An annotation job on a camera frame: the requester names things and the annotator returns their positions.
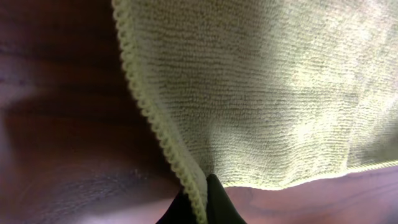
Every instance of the wooden surface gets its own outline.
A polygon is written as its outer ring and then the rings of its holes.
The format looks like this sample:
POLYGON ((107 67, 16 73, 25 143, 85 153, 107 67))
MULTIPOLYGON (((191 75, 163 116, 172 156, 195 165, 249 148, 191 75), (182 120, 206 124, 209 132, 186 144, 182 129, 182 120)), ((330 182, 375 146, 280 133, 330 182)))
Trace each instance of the wooden surface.
MULTIPOLYGON (((0 0, 0 223, 154 223, 178 192, 110 2, 0 0)), ((227 193, 248 223, 398 223, 398 168, 227 193)))

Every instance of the yellow-green towel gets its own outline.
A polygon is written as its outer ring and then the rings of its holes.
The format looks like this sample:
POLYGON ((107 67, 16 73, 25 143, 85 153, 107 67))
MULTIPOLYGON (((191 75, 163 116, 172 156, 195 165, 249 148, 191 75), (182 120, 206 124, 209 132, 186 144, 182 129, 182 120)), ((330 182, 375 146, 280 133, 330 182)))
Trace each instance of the yellow-green towel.
POLYGON ((398 1, 113 0, 123 69, 199 223, 206 180, 398 163, 398 1))

